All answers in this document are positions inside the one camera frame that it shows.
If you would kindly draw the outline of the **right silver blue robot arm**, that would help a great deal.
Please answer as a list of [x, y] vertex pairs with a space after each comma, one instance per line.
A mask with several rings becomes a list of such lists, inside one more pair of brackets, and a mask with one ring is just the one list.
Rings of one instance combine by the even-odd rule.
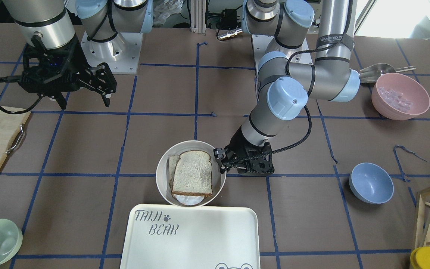
[[152, 0], [77, 0], [85, 28], [80, 41], [64, 0], [5, 0], [27, 46], [23, 71], [3, 82], [18, 83], [27, 93], [56, 101], [65, 109], [66, 92], [85, 88], [106, 107], [116, 93], [115, 73], [133, 74], [138, 66], [138, 38], [153, 26]]

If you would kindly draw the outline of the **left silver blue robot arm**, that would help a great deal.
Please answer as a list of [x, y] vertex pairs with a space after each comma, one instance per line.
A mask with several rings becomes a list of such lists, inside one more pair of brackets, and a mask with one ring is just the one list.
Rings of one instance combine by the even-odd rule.
[[246, 0], [242, 30], [268, 35], [273, 40], [256, 70], [258, 102], [225, 148], [214, 150], [220, 172], [236, 169], [247, 176], [275, 172], [272, 156], [303, 143], [312, 131], [294, 144], [273, 150], [275, 137], [302, 110], [308, 119], [309, 98], [348, 102], [360, 87], [359, 73], [350, 67], [354, 48], [355, 0], [324, 0], [314, 49], [302, 49], [315, 19], [305, 0]]

